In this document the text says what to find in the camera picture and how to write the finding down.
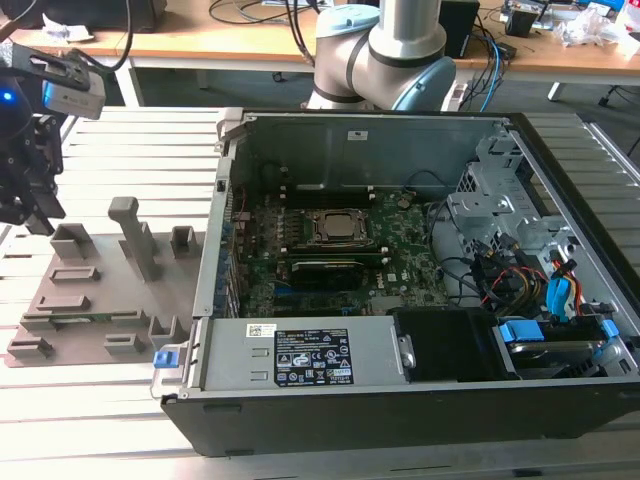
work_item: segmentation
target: white paper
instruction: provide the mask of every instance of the white paper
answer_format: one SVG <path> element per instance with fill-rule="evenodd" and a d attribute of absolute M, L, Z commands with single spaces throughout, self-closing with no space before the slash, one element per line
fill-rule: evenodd
<path fill-rule="evenodd" d="M 61 25 L 47 18 L 44 14 L 42 15 L 42 20 L 44 21 L 42 31 L 49 37 L 64 40 L 67 43 L 86 42 L 95 38 L 84 25 Z"/>

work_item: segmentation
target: connector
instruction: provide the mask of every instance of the connector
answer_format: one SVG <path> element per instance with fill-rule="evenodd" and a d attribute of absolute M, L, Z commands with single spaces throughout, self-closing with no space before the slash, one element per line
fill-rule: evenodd
<path fill-rule="evenodd" d="M 489 245 L 479 242 L 478 240 L 474 240 L 471 243 L 471 248 L 473 248 L 473 251 L 478 255 L 485 258 L 491 258 L 496 253 Z"/>
<path fill-rule="evenodd" d="M 576 261 L 571 258 L 567 261 L 567 263 L 563 263 L 560 265 L 555 272 L 551 275 L 552 279 L 564 277 L 566 274 L 571 273 L 578 266 Z"/>
<path fill-rule="evenodd" d="M 500 240 L 500 245 L 502 245 L 502 247 L 506 248 L 507 250 L 520 250 L 520 245 L 511 235 L 502 233 L 500 237 L 498 237 L 498 240 Z"/>

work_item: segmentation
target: floor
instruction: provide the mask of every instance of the floor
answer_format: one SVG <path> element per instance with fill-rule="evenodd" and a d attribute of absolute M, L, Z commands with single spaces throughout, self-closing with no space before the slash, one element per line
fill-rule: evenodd
<path fill-rule="evenodd" d="M 148 106 L 297 108 L 308 99 L 313 84 L 311 74 L 305 73 L 285 73 L 286 81 L 275 83 L 268 72 L 209 71 L 211 87 L 199 90 L 193 70 L 139 69 L 138 76 Z M 627 100 L 613 94 L 608 107 L 600 107 L 605 85 L 571 85 L 558 102 L 547 101 L 550 87 L 506 81 L 488 111 L 577 112 L 596 121 L 624 151 L 640 136 L 640 88 L 621 92 Z M 481 101 L 476 99 L 472 109 L 478 109 Z M 109 104 L 123 104 L 117 85 L 109 88 Z M 632 158 L 640 164 L 640 148 Z"/>

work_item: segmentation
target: desk leg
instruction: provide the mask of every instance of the desk leg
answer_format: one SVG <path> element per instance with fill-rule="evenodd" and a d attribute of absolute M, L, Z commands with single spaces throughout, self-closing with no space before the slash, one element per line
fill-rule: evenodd
<path fill-rule="evenodd" d="M 567 86 L 566 83 L 560 83 L 560 82 L 554 83 L 553 87 L 551 87 L 551 90 L 549 90 L 549 94 L 547 95 L 547 98 L 549 99 L 549 101 L 555 102 L 556 100 L 559 100 L 560 95 L 562 95 L 562 91 L 566 86 Z"/>
<path fill-rule="evenodd" d="M 118 85 L 120 85 L 120 93 L 122 93 L 124 104 L 127 107 L 143 107 L 144 99 L 142 98 L 140 84 L 138 83 L 138 77 L 131 58 L 127 59 L 124 65 L 116 71 L 116 78 L 118 79 Z"/>
<path fill-rule="evenodd" d="M 198 81 L 198 88 L 200 90 L 206 90 L 209 88 L 209 82 L 207 81 L 208 70 L 196 70 L 196 79 Z"/>

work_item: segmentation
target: barcode sticker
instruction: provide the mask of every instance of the barcode sticker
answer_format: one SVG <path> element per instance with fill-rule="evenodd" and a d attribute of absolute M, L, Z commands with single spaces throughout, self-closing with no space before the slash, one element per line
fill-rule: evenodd
<path fill-rule="evenodd" d="M 275 323 L 248 323 L 247 324 L 247 337 L 271 337 L 278 327 Z"/>
<path fill-rule="evenodd" d="M 369 132 L 367 130 L 351 130 L 347 132 L 347 140 L 350 142 L 366 142 L 369 138 Z"/>

